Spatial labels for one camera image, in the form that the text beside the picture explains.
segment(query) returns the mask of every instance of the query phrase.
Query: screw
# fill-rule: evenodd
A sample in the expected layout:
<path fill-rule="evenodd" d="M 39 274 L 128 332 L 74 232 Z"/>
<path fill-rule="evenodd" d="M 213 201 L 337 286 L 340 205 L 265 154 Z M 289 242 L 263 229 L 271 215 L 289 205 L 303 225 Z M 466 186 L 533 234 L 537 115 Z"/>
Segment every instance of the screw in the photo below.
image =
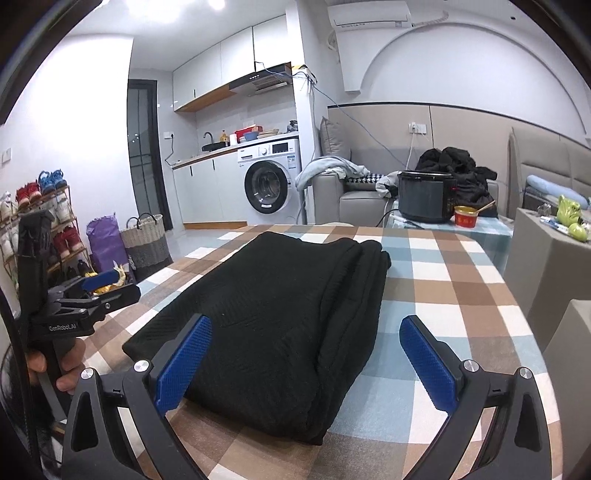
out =
<path fill-rule="evenodd" d="M 90 377 L 92 377 L 92 375 L 95 374 L 95 371 L 91 368 L 85 368 L 82 373 L 80 374 L 80 376 L 84 379 L 84 380 L 88 380 Z"/>
<path fill-rule="evenodd" d="M 478 372 L 480 370 L 480 365 L 475 360 L 466 360 L 464 362 L 464 368 L 469 372 Z"/>
<path fill-rule="evenodd" d="M 134 370 L 136 372 L 145 372 L 149 366 L 150 362 L 148 362 L 147 360 L 140 360 L 139 362 L 135 363 Z"/>
<path fill-rule="evenodd" d="M 534 374 L 531 372 L 531 370 L 529 368 L 526 367 L 521 367 L 519 369 L 519 374 L 525 378 L 526 380 L 529 380 L 531 377 L 534 376 Z"/>

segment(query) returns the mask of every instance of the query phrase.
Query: wall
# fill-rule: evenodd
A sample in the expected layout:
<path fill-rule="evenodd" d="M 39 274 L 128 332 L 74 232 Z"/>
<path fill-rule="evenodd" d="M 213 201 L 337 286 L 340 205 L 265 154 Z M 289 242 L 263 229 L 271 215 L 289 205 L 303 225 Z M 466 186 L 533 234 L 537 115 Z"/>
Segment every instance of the wall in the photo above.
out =
<path fill-rule="evenodd" d="M 410 4 L 414 22 L 442 10 Z M 514 116 L 586 144 L 584 81 L 542 31 L 450 9 L 445 23 L 339 34 L 349 102 L 421 102 Z"/>
<path fill-rule="evenodd" d="M 212 133 L 214 142 L 220 141 L 222 130 L 230 135 L 253 124 L 285 133 L 290 121 L 296 119 L 295 102 L 294 89 L 288 86 L 251 97 L 235 95 L 198 111 L 195 115 L 199 151 L 211 142 L 209 135 L 203 138 L 205 132 Z"/>
<path fill-rule="evenodd" d="M 62 169 L 81 237 L 92 219 L 137 215 L 127 148 L 127 78 L 133 39 L 64 39 L 37 70 L 0 127 L 0 189 L 12 192 L 41 170 Z M 0 287 L 8 277 L 0 269 Z"/>
<path fill-rule="evenodd" d="M 164 161 L 171 153 L 171 141 L 164 138 L 165 132 L 174 132 L 174 154 L 168 159 L 170 164 L 191 158 L 198 154 L 199 136 L 197 124 L 192 113 L 175 113 L 173 109 L 173 73 L 162 70 L 130 69 L 130 79 L 156 80 L 158 82 L 158 140 L 164 173 L 164 187 L 170 208 L 170 216 L 175 228 L 182 228 L 180 207 L 172 168 Z"/>

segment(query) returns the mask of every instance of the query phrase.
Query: bowl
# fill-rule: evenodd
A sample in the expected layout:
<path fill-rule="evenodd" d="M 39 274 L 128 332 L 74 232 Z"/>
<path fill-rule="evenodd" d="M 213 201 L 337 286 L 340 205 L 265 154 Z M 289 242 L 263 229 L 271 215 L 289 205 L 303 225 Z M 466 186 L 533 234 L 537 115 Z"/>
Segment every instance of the bowl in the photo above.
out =
<path fill-rule="evenodd" d="M 476 209 L 472 207 L 458 206 L 454 209 L 456 212 L 456 225 L 464 228 L 474 228 L 478 214 Z"/>
<path fill-rule="evenodd" d="M 244 138 L 246 138 L 247 142 L 252 142 L 258 138 L 260 132 L 246 132 L 244 134 Z"/>

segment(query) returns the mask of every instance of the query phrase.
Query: finger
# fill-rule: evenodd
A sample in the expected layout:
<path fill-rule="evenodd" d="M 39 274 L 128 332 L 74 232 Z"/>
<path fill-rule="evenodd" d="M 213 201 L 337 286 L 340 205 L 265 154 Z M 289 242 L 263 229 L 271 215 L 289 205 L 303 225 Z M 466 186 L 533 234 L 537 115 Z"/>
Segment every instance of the finger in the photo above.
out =
<path fill-rule="evenodd" d="M 84 352 L 86 351 L 86 345 L 84 340 L 77 338 L 72 350 L 64 355 L 61 359 L 60 365 L 66 372 L 72 370 L 72 368 L 78 367 L 82 363 L 84 358 Z"/>
<path fill-rule="evenodd" d="M 61 392 L 74 390 L 84 368 L 84 365 L 78 365 L 74 370 L 69 371 L 63 377 L 58 378 L 56 382 L 57 389 Z"/>
<path fill-rule="evenodd" d="M 36 350 L 31 350 L 27 355 L 27 366 L 29 369 L 42 374 L 47 370 L 47 361 L 45 355 Z"/>

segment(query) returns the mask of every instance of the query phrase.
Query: washing machine door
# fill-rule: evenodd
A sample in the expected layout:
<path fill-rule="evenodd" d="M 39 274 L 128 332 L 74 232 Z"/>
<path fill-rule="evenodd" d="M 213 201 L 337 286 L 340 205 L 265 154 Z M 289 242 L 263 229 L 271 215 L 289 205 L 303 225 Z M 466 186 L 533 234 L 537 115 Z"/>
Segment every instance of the washing machine door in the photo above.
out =
<path fill-rule="evenodd" d="M 270 215 L 285 205 L 289 184 L 284 170 L 279 165 L 258 161 L 246 172 L 244 191 L 252 208 Z"/>

